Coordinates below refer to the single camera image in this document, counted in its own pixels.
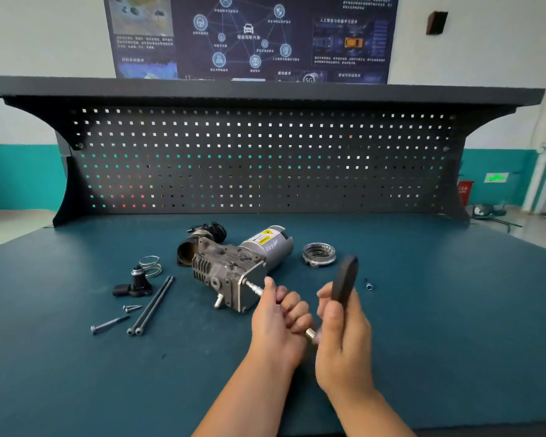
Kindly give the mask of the person's right hand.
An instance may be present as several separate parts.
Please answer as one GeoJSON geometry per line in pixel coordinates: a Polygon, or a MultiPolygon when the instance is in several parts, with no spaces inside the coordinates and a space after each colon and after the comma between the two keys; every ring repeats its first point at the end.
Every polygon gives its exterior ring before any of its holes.
{"type": "Polygon", "coordinates": [[[342,319],[328,319],[329,306],[325,315],[315,359],[315,376],[320,388],[323,390],[339,380],[369,380],[374,385],[371,325],[356,290],[352,290],[346,310],[342,308],[342,319]]]}

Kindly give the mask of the person's left hand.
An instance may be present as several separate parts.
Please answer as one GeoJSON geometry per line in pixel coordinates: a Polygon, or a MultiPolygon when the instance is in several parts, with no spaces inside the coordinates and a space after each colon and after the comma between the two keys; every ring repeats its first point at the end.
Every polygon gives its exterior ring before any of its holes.
{"type": "MultiPolygon", "coordinates": [[[[305,356],[308,339],[293,334],[296,315],[283,315],[281,311],[281,301],[287,293],[287,287],[277,286],[277,306],[264,306],[262,293],[252,317],[250,353],[278,367],[296,368],[305,356]]],[[[311,314],[304,302],[305,314],[311,314]]]]}

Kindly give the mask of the black handled ratchet wrench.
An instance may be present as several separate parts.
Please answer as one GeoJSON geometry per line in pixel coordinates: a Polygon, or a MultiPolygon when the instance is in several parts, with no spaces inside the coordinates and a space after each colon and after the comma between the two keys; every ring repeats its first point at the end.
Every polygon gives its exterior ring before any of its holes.
{"type": "MultiPolygon", "coordinates": [[[[332,282],[331,299],[338,301],[342,305],[344,311],[347,308],[350,294],[355,286],[358,270],[358,257],[355,255],[345,256],[341,260],[335,275],[335,279],[332,282]]],[[[241,286],[246,286],[251,289],[256,295],[262,296],[263,289],[249,282],[247,278],[241,279],[240,284],[241,286]]],[[[321,328],[318,331],[309,328],[306,330],[305,334],[313,344],[318,344],[319,338],[321,337],[321,328]]]]}

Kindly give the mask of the person's right forearm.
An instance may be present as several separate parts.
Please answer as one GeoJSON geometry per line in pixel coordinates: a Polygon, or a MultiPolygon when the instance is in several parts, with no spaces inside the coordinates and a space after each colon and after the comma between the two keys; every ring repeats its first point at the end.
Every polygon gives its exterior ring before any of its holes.
{"type": "Polygon", "coordinates": [[[417,437],[369,380],[339,380],[323,389],[346,437],[417,437]]]}

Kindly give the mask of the person's left forearm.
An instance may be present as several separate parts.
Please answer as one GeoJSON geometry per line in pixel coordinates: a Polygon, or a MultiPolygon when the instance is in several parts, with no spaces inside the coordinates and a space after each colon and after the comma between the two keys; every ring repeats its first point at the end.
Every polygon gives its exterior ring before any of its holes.
{"type": "Polygon", "coordinates": [[[277,437],[292,377],[305,347],[251,345],[190,437],[277,437]]]}

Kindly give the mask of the grey metal air compressor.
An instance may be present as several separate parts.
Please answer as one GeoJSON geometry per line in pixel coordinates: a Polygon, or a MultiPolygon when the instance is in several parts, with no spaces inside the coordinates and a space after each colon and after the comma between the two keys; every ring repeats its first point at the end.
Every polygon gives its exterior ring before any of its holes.
{"type": "Polygon", "coordinates": [[[225,305],[246,313],[259,296],[250,285],[262,286],[265,277],[293,253],[294,242],[284,227],[272,225],[239,246],[201,237],[191,260],[196,280],[218,294],[216,308],[225,305]]]}

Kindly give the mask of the black plastic intake housing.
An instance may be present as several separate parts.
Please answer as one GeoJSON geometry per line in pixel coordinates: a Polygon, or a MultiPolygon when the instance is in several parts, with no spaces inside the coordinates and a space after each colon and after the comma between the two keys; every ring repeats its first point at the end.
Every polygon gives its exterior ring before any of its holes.
{"type": "Polygon", "coordinates": [[[210,224],[192,226],[187,230],[187,238],[177,247],[176,263],[180,267],[191,267],[194,255],[198,252],[199,242],[203,238],[216,243],[226,240],[227,231],[224,226],[213,221],[210,224]]]}

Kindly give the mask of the long black bolt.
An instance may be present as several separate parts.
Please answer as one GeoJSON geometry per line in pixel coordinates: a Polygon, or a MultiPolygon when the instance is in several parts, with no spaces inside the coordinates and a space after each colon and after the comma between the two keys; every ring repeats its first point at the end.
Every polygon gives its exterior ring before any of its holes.
{"type": "Polygon", "coordinates": [[[171,287],[171,285],[174,283],[175,281],[175,277],[173,279],[173,281],[168,285],[168,287],[164,290],[163,294],[161,294],[160,296],[160,299],[158,300],[158,302],[155,304],[154,308],[152,309],[152,311],[150,312],[150,314],[148,315],[148,317],[146,318],[146,320],[144,321],[144,323],[141,325],[141,329],[138,328],[138,330],[136,330],[136,333],[137,335],[135,336],[142,336],[145,332],[145,328],[147,326],[147,324],[149,323],[149,321],[151,320],[151,318],[153,317],[155,311],[157,310],[157,308],[159,307],[165,293],[167,292],[167,290],[171,287]]]}
{"type": "Polygon", "coordinates": [[[160,299],[161,294],[163,294],[164,290],[168,287],[168,285],[173,281],[174,276],[168,276],[166,280],[163,282],[163,284],[160,286],[160,289],[157,291],[157,293],[153,296],[153,299],[149,302],[149,304],[146,306],[142,314],[138,317],[134,325],[126,331],[128,336],[134,336],[137,335],[136,330],[138,328],[141,329],[141,325],[144,323],[152,309],[154,308],[155,304],[160,299]]]}

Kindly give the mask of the metal coil spring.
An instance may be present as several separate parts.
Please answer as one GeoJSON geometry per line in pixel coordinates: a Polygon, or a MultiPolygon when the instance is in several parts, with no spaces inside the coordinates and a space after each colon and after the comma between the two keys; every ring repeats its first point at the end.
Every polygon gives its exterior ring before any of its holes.
{"type": "Polygon", "coordinates": [[[159,276],[162,272],[159,256],[150,255],[143,257],[139,260],[138,264],[144,270],[146,278],[159,276]]]}

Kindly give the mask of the black perforated pegboard panel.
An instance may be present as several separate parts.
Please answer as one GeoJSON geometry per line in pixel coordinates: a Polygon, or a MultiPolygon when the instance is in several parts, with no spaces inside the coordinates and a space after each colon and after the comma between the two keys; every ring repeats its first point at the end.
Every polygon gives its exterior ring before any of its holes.
{"type": "Polygon", "coordinates": [[[54,225],[102,214],[413,212],[469,220],[457,116],[438,109],[86,105],[54,225]]]}

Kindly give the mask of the black plastic sensor connector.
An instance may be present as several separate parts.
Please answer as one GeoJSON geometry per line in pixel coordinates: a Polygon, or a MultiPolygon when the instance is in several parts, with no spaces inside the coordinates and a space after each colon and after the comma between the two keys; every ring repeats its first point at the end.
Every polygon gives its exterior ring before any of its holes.
{"type": "Polygon", "coordinates": [[[131,283],[114,286],[112,290],[112,295],[114,297],[133,296],[139,298],[142,296],[149,296],[153,293],[153,287],[147,280],[146,271],[141,265],[132,269],[131,277],[131,283]]]}

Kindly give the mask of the medium grey bolt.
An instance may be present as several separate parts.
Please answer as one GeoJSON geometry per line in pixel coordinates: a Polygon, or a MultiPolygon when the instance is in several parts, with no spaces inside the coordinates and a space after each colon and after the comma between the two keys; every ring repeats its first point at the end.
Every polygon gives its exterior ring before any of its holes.
{"type": "Polygon", "coordinates": [[[129,319],[130,315],[125,314],[124,316],[117,317],[115,319],[109,320],[105,323],[102,323],[100,325],[93,325],[90,327],[90,332],[92,335],[100,334],[106,330],[109,330],[110,328],[116,326],[119,323],[124,322],[125,320],[129,319]]]}

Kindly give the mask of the dark floor device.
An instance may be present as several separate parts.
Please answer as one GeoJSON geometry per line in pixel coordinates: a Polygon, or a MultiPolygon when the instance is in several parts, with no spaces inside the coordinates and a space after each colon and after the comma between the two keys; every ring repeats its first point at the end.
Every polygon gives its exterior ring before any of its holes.
{"type": "Polygon", "coordinates": [[[515,228],[523,228],[516,222],[507,220],[508,210],[505,206],[496,206],[491,204],[476,204],[472,207],[472,220],[478,222],[492,222],[505,228],[505,232],[510,234],[515,228]]]}

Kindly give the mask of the black workbench shelf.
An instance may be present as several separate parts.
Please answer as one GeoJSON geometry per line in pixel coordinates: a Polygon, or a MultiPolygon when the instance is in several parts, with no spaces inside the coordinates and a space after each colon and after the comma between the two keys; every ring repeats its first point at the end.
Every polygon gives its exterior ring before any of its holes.
{"type": "Polygon", "coordinates": [[[531,107],[542,88],[0,76],[0,97],[451,103],[531,107]]]}

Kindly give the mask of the dark blue wall poster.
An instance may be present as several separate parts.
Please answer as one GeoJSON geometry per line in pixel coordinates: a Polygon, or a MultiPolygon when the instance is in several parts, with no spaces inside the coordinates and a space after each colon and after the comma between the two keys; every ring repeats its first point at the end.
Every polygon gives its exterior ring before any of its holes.
{"type": "Polygon", "coordinates": [[[399,0],[103,0],[118,78],[386,84],[399,0]]]}

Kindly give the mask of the brown wall box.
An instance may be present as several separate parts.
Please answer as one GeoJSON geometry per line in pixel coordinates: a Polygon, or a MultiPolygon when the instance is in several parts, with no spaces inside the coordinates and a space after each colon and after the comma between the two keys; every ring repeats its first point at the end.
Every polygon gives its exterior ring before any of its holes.
{"type": "Polygon", "coordinates": [[[433,11],[427,19],[426,35],[439,36],[444,32],[448,12],[433,11]]]}

